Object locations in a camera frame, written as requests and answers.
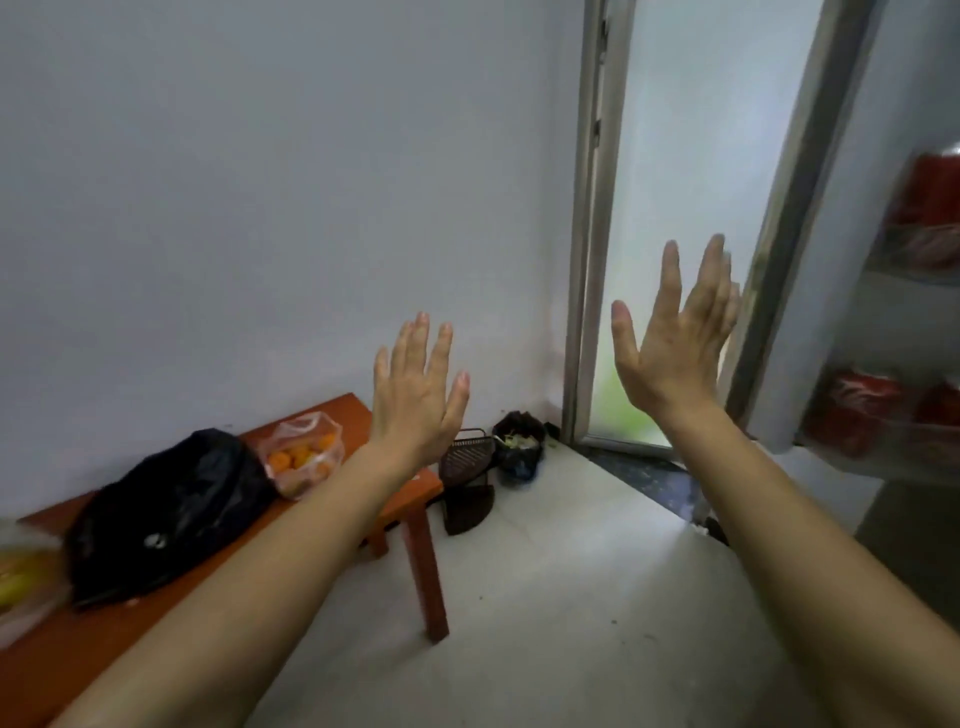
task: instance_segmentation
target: wrist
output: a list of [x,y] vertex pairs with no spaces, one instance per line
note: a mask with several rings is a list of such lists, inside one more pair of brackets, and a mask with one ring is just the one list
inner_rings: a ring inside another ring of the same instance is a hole
[[678,401],[651,413],[654,422],[671,442],[691,429],[710,427],[717,416],[726,418],[723,407],[713,399]]
[[397,487],[412,478],[420,469],[410,452],[379,440],[366,443],[353,457],[364,461],[383,477],[395,481]]

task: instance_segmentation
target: open door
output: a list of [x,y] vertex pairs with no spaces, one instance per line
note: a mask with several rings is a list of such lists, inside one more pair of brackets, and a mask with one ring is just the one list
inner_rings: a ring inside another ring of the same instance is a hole
[[745,421],[876,2],[588,5],[564,436],[669,456],[617,380],[611,303],[642,325],[664,242],[680,243],[688,292],[709,237],[727,235],[744,310],[719,390]]

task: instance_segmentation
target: clear plastic bag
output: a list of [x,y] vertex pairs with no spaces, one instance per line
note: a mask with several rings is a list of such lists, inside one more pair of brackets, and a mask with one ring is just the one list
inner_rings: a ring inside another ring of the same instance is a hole
[[0,649],[19,640],[69,596],[60,539],[0,520]]
[[344,461],[343,428],[323,412],[308,412],[277,425],[256,452],[279,493],[296,500]]

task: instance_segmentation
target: black trash bag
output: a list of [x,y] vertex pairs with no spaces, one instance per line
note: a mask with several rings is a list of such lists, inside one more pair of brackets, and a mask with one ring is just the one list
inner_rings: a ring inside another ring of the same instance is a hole
[[253,451],[218,429],[143,460],[86,505],[66,535],[73,605],[144,595],[240,536],[276,498]]
[[[537,477],[537,465],[543,457],[546,428],[529,412],[511,412],[493,426],[496,464],[509,479],[529,483]],[[535,448],[508,448],[503,440],[509,435],[525,435],[537,440]]]

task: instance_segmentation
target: orange bench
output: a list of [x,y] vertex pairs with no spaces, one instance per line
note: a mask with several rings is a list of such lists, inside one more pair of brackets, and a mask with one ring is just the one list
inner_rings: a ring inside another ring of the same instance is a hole
[[[367,442],[371,412],[354,395],[343,395],[303,412],[317,409],[323,410],[344,427],[347,457]],[[279,422],[263,425],[241,437],[247,443],[254,444],[272,432]],[[420,471],[387,501],[367,539],[373,555],[380,557],[387,552],[386,526],[392,522],[403,525],[404,542],[420,594],[427,636],[434,643],[446,637],[449,628],[437,558],[426,517],[426,504],[440,495],[443,489],[437,476],[428,470]],[[58,503],[24,521],[62,534],[92,495],[88,493]],[[3,716],[5,728],[40,728],[52,721],[101,672],[231,554],[291,507],[295,505],[278,500],[236,542],[152,594],[127,604],[111,604],[88,612],[77,613],[63,607],[0,652],[0,715]]]

